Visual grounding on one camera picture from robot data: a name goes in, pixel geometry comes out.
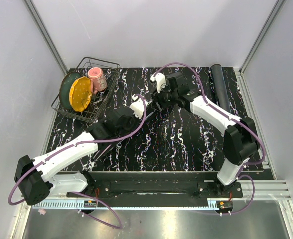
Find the black wire dish rack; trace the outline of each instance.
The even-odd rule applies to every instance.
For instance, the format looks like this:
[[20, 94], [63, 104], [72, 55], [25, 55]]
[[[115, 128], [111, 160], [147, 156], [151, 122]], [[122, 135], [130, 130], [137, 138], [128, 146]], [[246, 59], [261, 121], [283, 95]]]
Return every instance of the black wire dish rack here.
[[82, 112], [76, 112], [73, 109], [64, 108], [59, 101], [59, 94], [52, 102], [51, 107], [58, 113], [69, 118], [75, 118], [84, 122], [95, 122], [101, 112], [106, 108], [110, 101], [114, 87], [117, 84], [120, 65], [118, 63], [103, 61], [92, 57], [84, 57], [75, 69], [70, 69], [69, 72], [78, 72], [81, 76], [86, 76], [92, 67], [100, 67], [107, 81], [107, 88], [100, 91], [91, 97], [88, 106]]

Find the plate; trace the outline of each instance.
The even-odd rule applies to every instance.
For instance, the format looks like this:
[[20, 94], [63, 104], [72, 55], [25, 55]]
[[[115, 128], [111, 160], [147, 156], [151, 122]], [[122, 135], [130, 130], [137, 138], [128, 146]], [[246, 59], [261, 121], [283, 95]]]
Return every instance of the plate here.
[[62, 106], [68, 110], [72, 109], [72, 106], [69, 102], [69, 93], [72, 84], [80, 78], [81, 75], [78, 72], [68, 73], [62, 80], [59, 90], [59, 100]]
[[82, 112], [91, 100], [90, 79], [80, 77], [72, 84], [69, 92], [69, 102], [71, 107], [78, 112]]

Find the marble tabletop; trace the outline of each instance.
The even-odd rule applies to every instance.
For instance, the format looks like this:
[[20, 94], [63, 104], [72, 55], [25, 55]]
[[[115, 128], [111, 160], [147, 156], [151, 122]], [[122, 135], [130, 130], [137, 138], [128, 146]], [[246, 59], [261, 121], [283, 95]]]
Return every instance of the marble tabletop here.
[[[121, 68], [113, 97], [103, 115], [120, 105], [130, 105], [131, 95], [139, 93], [147, 100], [156, 85], [150, 76], [158, 68]], [[215, 101], [214, 86], [208, 67], [194, 67], [203, 82], [207, 97]], [[190, 84], [198, 87], [194, 74], [187, 68], [166, 68], [163, 73], [182, 72]], [[233, 68], [223, 68], [231, 111], [246, 116], [245, 106]], [[47, 152], [76, 138], [90, 124], [57, 114]], [[158, 113], [140, 131], [114, 147], [106, 156], [88, 155], [64, 171], [218, 171], [224, 156], [221, 133], [203, 118], [179, 106]], [[252, 161], [259, 160], [256, 153]], [[261, 165], [248, 170], [261, 171]]]

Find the shiny floor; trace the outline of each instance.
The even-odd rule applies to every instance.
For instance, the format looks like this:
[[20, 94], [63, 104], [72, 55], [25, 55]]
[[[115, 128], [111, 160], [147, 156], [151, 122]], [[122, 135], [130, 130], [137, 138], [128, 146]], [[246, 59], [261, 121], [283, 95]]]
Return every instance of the shiny floor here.
[[[244, 202], [235, 202], [235, 210]], [[124, 228], [109, 228], [75, 210], [33, 209], [24, 239], [288, 239], [278, 204], [254, 201], [238, 215], [211, 216], [191, 211], [117, 211]], [[92, 215], [116, 223], [113, 215], [99, 210]]]

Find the wall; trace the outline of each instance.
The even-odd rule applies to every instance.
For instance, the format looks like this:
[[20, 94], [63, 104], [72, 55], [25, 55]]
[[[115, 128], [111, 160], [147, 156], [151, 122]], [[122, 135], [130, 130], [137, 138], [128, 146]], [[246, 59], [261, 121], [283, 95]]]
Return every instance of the wall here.
[[33, 0], [68, 67], [240, 67], [276, 0]]
[[0, 239], [15, 219], [17, 161], [41, 153], [62, 77], [23, 2], [0, 1]]
[[279, 179], [293, 199], [293, 0], [287, 1], [245, 71]]

